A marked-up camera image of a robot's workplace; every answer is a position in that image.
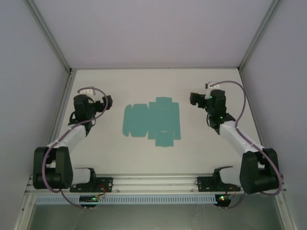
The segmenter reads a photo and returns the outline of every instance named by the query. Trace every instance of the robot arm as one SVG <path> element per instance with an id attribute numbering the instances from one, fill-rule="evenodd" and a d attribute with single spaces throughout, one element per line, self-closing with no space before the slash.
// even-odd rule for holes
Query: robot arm
<path id="1" fill-rule="evenodd" d="M 75 111 L 70 116 L 68 125 L 69 133 L 64 138 L 59 138 L 46 147 L 38 147 L 34 152 L 34 188 L 46 189 L 42 176 L 42 166 L 44 156 L 51 146 L 53 148 L 49 153 L 45 168 L 46 180 L 51 188 L 63 189 L 69 188 L 72 184 L 95 184 L 96 177 L 94 169 L 73 167 L 70 154 L 78 143 L 89 134 L 93 127 L 91 121 L 86 121 L 94 119 L 96 113 L 102 112 L 106 106 L 107 110 L 110 109 L 112 103 L 111 96 L 107 96 L 107 99 L 103 97 L 103 102 L 94 102 L 93 99 L 85 94 L 74 97 Z M 85 121 L 83 124 L 73 128 L 73 126 L 83 121 Z"/>
<path id="2" fill-rule="evenodd" d="M 215 181 L 241 186 L 247 194 L 263 192 L 279 187 L 278 178 L 274 169 L 254 146 L 264 151 L 278 169 L 276 152 L 273 149 L 265 149 L 260 144 L 253 144 L 251 146 L 250 143 L 242 138 L 237 131 L 236 120 L 226 112 L 225 91 L 211 90 L 209 91 L 209 95 L 191 93 L 190 103 L 192 105 L 197 104 L 199 108 L 206 110 L 208 113 L 208 125 L 218 135 L 228 140 L 242 157 L 240 169 L 235 167 L 222 167 L 214 170 L 213 178 L 218 177 Z M 244 137 L 254 143 L 244 132 L 240 132 L 243 133 Z"/>

